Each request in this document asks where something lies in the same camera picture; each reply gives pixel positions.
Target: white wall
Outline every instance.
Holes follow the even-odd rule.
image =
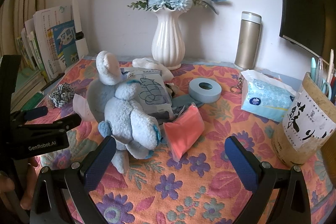
[[[157,19],[151,12],[127,8],[135,0],[79,0],[83,31],[90,51],[119,56],[150,56]],[[71,0],[46,0],[47,7]],[[282,0],[229,0],[210,9],[193,8],[180,18],[186,57],[234,62],[241,12],[262,16],[263,29],[256,65],[302,79],[311,54],[279,38]]]

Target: thermos lid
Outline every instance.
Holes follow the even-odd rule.
[[[257,14],[254,14],[254,13],[251,13],[251,12],[245,12],[245,11],[242,12],[241,19],[242,20],[247,20],[247,21],[250,21],[250,22],[254,22],[254,23],[257,23],[257,24],[261,24],[261,16],[257,15]]]

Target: screw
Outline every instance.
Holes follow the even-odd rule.
[[[266,168],[266,169],[271,168],[270,163],[267,162],[267,161],[263,161],[263,162],[261,163],[261,165],[262,165],[262,167],[264,167],[264,168]]]
[[[295,166],[293,167],[293,169],[294,169],[296,172],[300,172],[300,171],[301,171],[301,168],[300,168],[300,166],[298,166],[298,165],[295,165]]]
[[[49,167],[48,166],[42,167],[42,169],[41,169],[42,173],[47,173],[48,171],[49,171]]]
[[[72,169],[77,169],[78,167],[80,167],[80,165],[81,164],[78,161],[75,161],[74,163],[72,163],[71,168]]]

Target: key ring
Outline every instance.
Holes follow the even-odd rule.
[[[244,79],[240,77],[240,78],[239,78],[239,83],[238,83],[237,85],[232,86],[232,87],[230,88],[230,91],[231,91],[232,93],[235,93],[235,94],[241,94],[241,93],[242,93],[242,85],[243,85],[243,81],[244,81]]]

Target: floral tablecloth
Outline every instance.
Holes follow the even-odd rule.
[[[130,66],[130,62],[120,62]],[[180,93],[188,92],[193,78],[206,77],[222,86],[221,98],[205,104],[199,111],[205,131],[180,162],[172,159],[167,146],[157,147],[148,160],[130,159],[125,175],[110,164],[95,191],[90,193],[97,207],[109,223],[137,224],[231,224],[250,198],[240,182],[224,150],[224,140],[236,136],[243,146],[260,161],[268,161],[276,168],[286,168],[273,152],[271,137],[275,122],[242,111],[241,95],[230,92],[238,83],[238,70],[214,66],[183,64],[173,71]],[[95,61],[81,60],[61,81],[68,82],[76,93],[85,97],[89,83],[97,77]],[[72,103],[59,109],[47,99],[47,116],[35,122],[52,122],[73,112]],[[97,122],[82,122],[68,132],[70,147],[43,155],[40,166],[65,168],[75,160],[82,160],[102,141]],[[319,223],[335,206],[336,192],[325,171],[320,153],[302,167],[308,188],[312,223]],[[273,195],[262,216],[265,223],[274,204]],[[73,217],[80,220],[69,202]]]

